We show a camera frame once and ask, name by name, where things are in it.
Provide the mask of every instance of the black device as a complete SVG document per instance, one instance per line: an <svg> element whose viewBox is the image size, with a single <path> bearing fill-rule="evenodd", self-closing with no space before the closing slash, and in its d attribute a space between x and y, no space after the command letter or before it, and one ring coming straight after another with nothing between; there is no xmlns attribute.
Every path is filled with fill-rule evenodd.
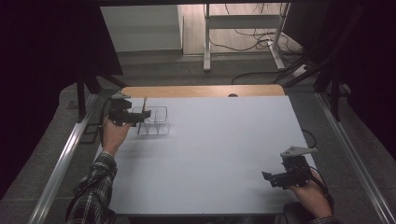
<svg viewBox="0 0 396 224"><path fill-rule="evenodd" d="M309 174L311 172L305 156L282 158L282 160L287 172L278 175L262 172L264 179L270 181L273 188L281 187L282 189L286 189L287 186L291 185L297 187L305 186L310 179L305 173Z"/></svg>
<svg viewBox="0 0 396 224"><path fill-rule="evenodd" d="M282 164L286 169L286 173L272 175L262 172L265 180L270 181L273 188L281 187L286 189L288 186L297 186L299 188L305 186L309 180L314 181L322 190L330 208L333 211L334 200L322 178L323 183L315 178L311 173L311 167L305 159L304 154L317 152L315 148L307 147L290 147L285 152L280 153Z"/></svg>
<svg viewBox="0 0 396 224"><path fill-rule="evenodd" d="M146 100L143 103L142 112L141 113L132 113L129 112L128 109L132 108L132 103L125 100L127 98L131 98L128 95L123 94L122 92L117 92L113 96L111 96L102 107L101 115L99 118L99 135L100 142L103 144L103 125L102 122L105 117L105 110L107 103L110 102L110 108L108 109L108 118L113 121L114 124L118 126L122 126L125 123L132 123L132 127L136 127L137 123L144 122L145 119L148 119L151 116L151 110L146 111Z"/></svg>
<svg viewBox="0 0 396 224"><path fill-rule="evenodd" d="M151 116L151 111L145 111L144 107L141 113L130 113L128 109L131 107L132 103L125 99L112 99L108 110L108 118L118 126L122 126L124 123L132 123L135 127L136 123L144 122Z"/></svg>

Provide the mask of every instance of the floor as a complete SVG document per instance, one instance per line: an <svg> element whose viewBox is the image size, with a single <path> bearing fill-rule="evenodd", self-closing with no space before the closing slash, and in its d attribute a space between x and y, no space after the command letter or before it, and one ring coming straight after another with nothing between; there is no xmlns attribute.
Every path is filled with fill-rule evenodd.
<svg viewBox="0 0 396 224"><path fill-rule="evenodd" d="M285 5L279 3L263 4L212 4L210 15L279 15L280 9ZM204 5L182 5L177 7L183 18L183 53L194 55L204 53L205 43L205 6ZM271 39L274 29L241 29L241 30L210 30L212 42L212 53L236 53L236 52L263 52L269 51L265 39ZM282 50L298 51L301 46L286 35L279 39Z"/></svg>

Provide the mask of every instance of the cable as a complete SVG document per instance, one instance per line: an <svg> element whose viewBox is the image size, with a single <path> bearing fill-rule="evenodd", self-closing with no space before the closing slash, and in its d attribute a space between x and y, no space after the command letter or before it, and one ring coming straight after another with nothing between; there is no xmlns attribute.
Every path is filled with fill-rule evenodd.
<svg viewBox="0 0 396 224"><path fill-rule="evenodd" d="M235 51L247 51L247 50L250 50L250 49L255 48L256 45L257 45L257 43L256 43L255 45L253 45L252 47L247 48L247 49L233 49L233 48L228 47L228 46L224 46L224 45L220 45L220 44L215 44L215 43L213 43L212 40L210 39L210 37L209 37L209 41L210 41L210 43L211 43L212 45L214 45L214 46L222 47L222 48L226 48L226 49L232 49L232 50L235 50Z"/></svg>
<svg viewBox="0 0 396 224"><path fill-rule="evenodd" d="M228 7L227 7L227 4L224 4L224 6L225 6L225 9L227 10L227 14L228 14L228 15L231 15L231 14L230 14L230 11L229 11L229 9L228 9ZM257 8L258 6L259 6L259 3L256 4L256 7L250 12L250 14L253 14L253 12L256 10L256 8ZM262 7L262 9L259 11L259 14L262 14L263 9L264 9L264 7ZM233 29L233 30L234 30L237 34L239 34L239 35L250 35L250 34L240 33L240 32L238 32L236 29Z"/></svg>
<svg viewBox="0 0 396 224"><path fill-rule="evenodd" d="M312 57L312 56L309 56L309 54L310 54L311 52L314 52L315 50L319 50L320 48L329 47L328 42L330 42L331 40L335 39L335 38L337 37L337 34L338 34L339 32L341 32L342 29L344 29L345 25L344 25L343 21L345 21L346 19L347 19L347 16L345 16L345 17L341 20L341 22L340 22L337 26L335 26L335 28L333 28L332 32L331 32L324 40L322 40L319 44L317 44L316 46L314 46L314 47L311 48L311 49L306 49L306 50L304 51L304 55L306 55L306 57ZM327 56L327 58L325 58L324 60L322 60L320 63L317 63L317 65L313 66L313 68L312 68L311 70L308 71L309 76L315 74L319 69L322 69L323 66L324 66L326 63L328 63L328 61L330 60L331 57L332 57L332 51L331 51L331 54ZM283 84L282 86L283 86L283 87L285 87L285 86L286 86L286 87L292 86L292 85L294 85L295 83L297 83L298 81L301 81L302 78L306 78L306 77L307 77L307 76L296 77L295 79L293 79L293 80L291 80L291 81L289 81L289 82Z"/></svg>
<svg viewBox="0 0 396 224"><path fill-rule="evenodd" d="M285 55L292 55L292 54L282 54L282 53L280 53L279 56L282 58L283 61L285 61L287 63L290 63L290 64L297 63L298 60L296 60L294 62L291 62L291 61L289 61L288 59L285 58Z"/></svg>
<svg viewBox="0 0 396 224"><path fill-rule="evenodd" d="M311 135L312 139L314 139L314 144L312 146L308 146L308 147L316 147L317 146L317 138L306 129L301 129L301 131L303 131L303 133L308 133L309 135Z"/></svg>
<svg viewBox="0 0 396 224"><path fill-rule="evenodd" d="M230 10L228 9L227 4L225 4L224 6L226 7L227 13L230 15ZM260 11L261 14L262 14L262 12L263 12L264 7L265 7L265 4L262 5L261 11ZM341 19L341 22L340 22L337 26L335 26L335 28L333 29L333 31L332 31L328 36L326 36L326 38L325 38L322 42L320 42L319 44L317 44L316 46L314 46L314 47L311 48L311 49L305 49L305 50L304 50L304 53L298 53L298 52L292 51L292 50L289 48L289 45L288 45L288 43L289 43L289 38L288 38L287 36L285 36L285 35L281 35L281 36L287 38L287 46L286 46L286 48L288 49L289 52L292 52L292 53L295 53L295 54L307 55L307 53L310 53L310 52L315 51L315 50L317 50L317 49L319 49L319 48L322 48L322 47L325 46L328 42L330 42L332 39L334 39L335 36L344 28L344 26L345 26L344 21L345 21L346 19L347 19L347 16L345 16L343 19ZM250 34L240 33L240 32L238 32L236 29L234 29L234 30L235 30L238 34L240 34L240 35L250 35ZM256 34L256 32L257 32L257 29L255 29L254 32L253 32L253 34L252 34L252 36L258 40L257 43L256 43L256 45L255 45L256 49L265 49L265 48L268 48L269 45L268 45L268 44L267 44L267 45L263 45L262 42L266 42L266 41L268 41L267 39L271 39L271 38L267 38L266 40L262 40L262 36L263 36L263 35L271 35L272 33ZM249 49L253 49L253 48L254 48L254 47L251 47L251 48L248 48L248 49L233 49L233 48L231 48L231 47L227 47L227 46L223 46L223 45L219 45L219 44L214 44L214 45L215 45L215 46L218 46L218 47L223 47L223 48L231 49L231 50L236 50L236 51L246 51L246 50L249 50Z"/></svg>
<svg viewBox="0 0 396 224"><path fill-rule="evenodd" d="M321 179L322 182L323 182L323 185L327 188L327 183L326 183L326 181L324 180L323 175L320 173L320 171L319 171L317 168L314 168L314 167L312 167L312 166L309 166L309 168L315 170L315 171L318 173L318 175L320 176L320 179Z"/></svg>
<svg viewBox="0 0 396 224"><path fill-rule="evenodd" d="M305 60L306 60L305 56L301 57L294 64L292 64L287 70L285 70L282 74L280 74L279 77L277 77L275 80L273 80L269 84L276 84L279 80L282 80L285 77L288 77L289 75L292 74L292 72L294 72L299 67L299 65L302 65Z"/></svg>
<svg viewBox="0 0 396 224"><path fill-rule="evenodd" d="M231 85L240 77L245 77L245 76L250 76L250 75L259 75L259 74L278 74L279 72L251 72L251 73L245 73L239 76L236 76L231 80Z"/></svg>
<svg viewBox="0 0 396 224"><path fill-rule="evenodd" d="M280 35L280 36L286 38L286 49L288 49L289 52L294 53L294 54L300 54L300 53L298 53L298 52L294 52L293 50L291 50L291 49L289 48L289 40L290 40L290 39L289 39L288 36L286 36L286 35ZM284 51L280 46L279 46L279 50L282 51L282 52L286 52L286 51Z"/></svg>
<svg viewBox="0 0 396 224"><path fill-rule="evenodd" d="M300 58L299 60L297 60L296 62L294 62L294 63L290 66L290 70L291 70L292 68L297 69L298 66L301 65L302 62L303 62L304 60L307 59L307 54L308 54L308 53L310 53L310 52L312 52L312 51L314 51L314 50L317 50L317 49L321 48L321 47L324 46L328 41L332 40L332 39L336 36L336 34L341 30L342 27L343 27L343 24L340 23L340 24L338 25L338 27L336 27L336 29L334 29L334 30L332 31L332 33L331 33L330 35L328 35L327 38L326 38L324 41L322 41L320 44L314 46L314 47L311 48L311 49L305 50L304 53L303 53L303 57ZM272 81L270 84L275 84L275 83L277 83L279 80L284 79L285 77L289 76L290 74L291 74L291 73L283 73L283 74L281 74L279 77L277 77L274 81Z"/></svg>

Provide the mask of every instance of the white tabletop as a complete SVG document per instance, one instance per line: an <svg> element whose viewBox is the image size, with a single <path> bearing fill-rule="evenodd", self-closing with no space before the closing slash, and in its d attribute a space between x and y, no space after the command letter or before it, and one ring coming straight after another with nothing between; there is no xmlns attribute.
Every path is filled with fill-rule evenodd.
<svg viewBox="0 0 396 224"><path fill-rule="evenodd" d="M128 132L116 155L117 214L276 214L296 201L262 177L284 172L281 152L306 147L288 96L148 98L147 106L167 106L170 133Z"/></svg>

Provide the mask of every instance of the metal rail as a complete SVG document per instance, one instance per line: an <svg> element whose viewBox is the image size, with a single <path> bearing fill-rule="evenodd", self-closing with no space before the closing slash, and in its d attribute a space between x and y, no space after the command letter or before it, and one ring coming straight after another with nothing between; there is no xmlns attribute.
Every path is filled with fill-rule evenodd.
<svg viewBox="0 0 396 224"><path fill-rule="evenodd" d="M339 142L341 143L347 158L349 159L356 175L358 176L361 184L369 196L376 212L382 220L382 223L394 224L396 220L394 215L390 212L387 201L382 195L378 185L374 182L366 167L364 166L361 157L359 156L356 148L351 143L346 131L343 128L341 122L338 122L332 115L330 110L330 104L326 99L325 93L316 93L317 99L323 108L323 111L332 125L332 129L335 132Z"/></svg>
<svg viewBox="0 0 396 224"><path fill-rule="evenodd" d="M88 98L88 102L86 104L87 113L85 115L85 118L82 120L81 123L77 123L73 131L71 132L69 139L64 146L64 150L62 151L62 154L59 157L55 168L53 169L49 181L47 182L47 185L44 188L44 191L41 194L37 205L35 206L35 210L33 211L29 219L29 224L43 223L46 219L55 195L58 192L59 187L61 186L62 180L64 179L64 174L67 171L67 167L69 166L69 163L73 158L73 154L78 145L78 141L84 133L85 127L87 126L88 120L90 119L93 105L96 99L97 95L94 94L91 94Z"/></svg>

